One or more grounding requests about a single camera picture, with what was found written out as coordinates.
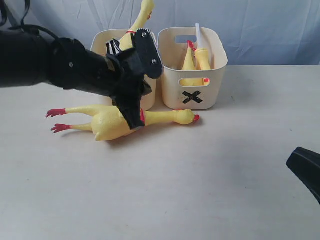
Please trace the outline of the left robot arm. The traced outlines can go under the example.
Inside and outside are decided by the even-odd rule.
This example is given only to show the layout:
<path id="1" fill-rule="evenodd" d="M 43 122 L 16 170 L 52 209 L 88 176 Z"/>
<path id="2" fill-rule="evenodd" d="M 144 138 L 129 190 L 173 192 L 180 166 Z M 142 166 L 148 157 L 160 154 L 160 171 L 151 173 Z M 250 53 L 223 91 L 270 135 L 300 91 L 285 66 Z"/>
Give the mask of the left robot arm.
<path id="1" fill-rule="evenodd" d="M 145 125 L 141 98 L 151 92 L 144 73 L 131 66 L 135 56 L 133 50 L 102 56 L 76 39 L 50 40 L 33 32 L 1 31 L 0 86 L 46 83 L 109 97 L 133 130 Z"/>

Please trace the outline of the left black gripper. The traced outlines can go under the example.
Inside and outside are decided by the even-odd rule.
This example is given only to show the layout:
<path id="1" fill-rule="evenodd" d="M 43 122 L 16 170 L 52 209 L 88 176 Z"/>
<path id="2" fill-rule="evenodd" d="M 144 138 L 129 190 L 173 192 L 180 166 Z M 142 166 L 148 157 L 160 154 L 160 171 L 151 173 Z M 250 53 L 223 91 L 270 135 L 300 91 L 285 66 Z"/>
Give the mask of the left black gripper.
<path id="1" fill-rule="evenodd" d="M 86 49 L 77 39 L 54 40 L 49 48 L 48 80 L 64 90 L 109 97 L 130 130 L 144 127 L 141 99 L 150 93 L 144 74 L 150 79 L 158 79 L 164 66 L 153 33 L 148 28 L 138 28 L 132 43 L 135 49 L 102 56 Z M 138 56 L 144 74 L 138 66 Z"/>

